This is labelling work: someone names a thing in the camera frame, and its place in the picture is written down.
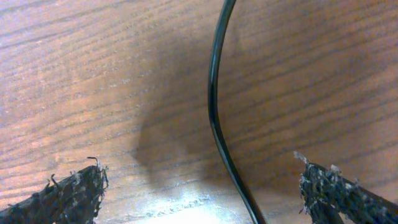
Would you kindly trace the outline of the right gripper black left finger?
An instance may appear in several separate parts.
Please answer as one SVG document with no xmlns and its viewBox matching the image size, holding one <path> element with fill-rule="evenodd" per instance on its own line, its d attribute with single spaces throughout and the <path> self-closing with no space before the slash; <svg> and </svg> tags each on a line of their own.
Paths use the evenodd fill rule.
<svg viewBox="0 0 398 224">
<path fill-rule="evenodd" d="M 97 160 L 59 182 L 52 175 L 43 190 L 2 210 L 1 224 L 94 224 L 109 186 L 107 171 Z"/>
</svg>

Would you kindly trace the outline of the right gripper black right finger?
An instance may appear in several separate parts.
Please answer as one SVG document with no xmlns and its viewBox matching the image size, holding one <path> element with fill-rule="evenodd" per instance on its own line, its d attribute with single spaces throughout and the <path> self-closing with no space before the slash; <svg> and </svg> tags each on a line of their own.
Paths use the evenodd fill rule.
<svg viewBox="0 0 398 224">
<path fill-rule="evenodd" d="M 294 157 L 305 164 L 300 193 L 303 211 L 313 223 L 343 223 L 343 214 L 358 224 L 397 224 L 397 204 L 360 187 L 357 181 L 345 179 L 335 165 L 326 169 L 297 151 Z"/>
</svg>

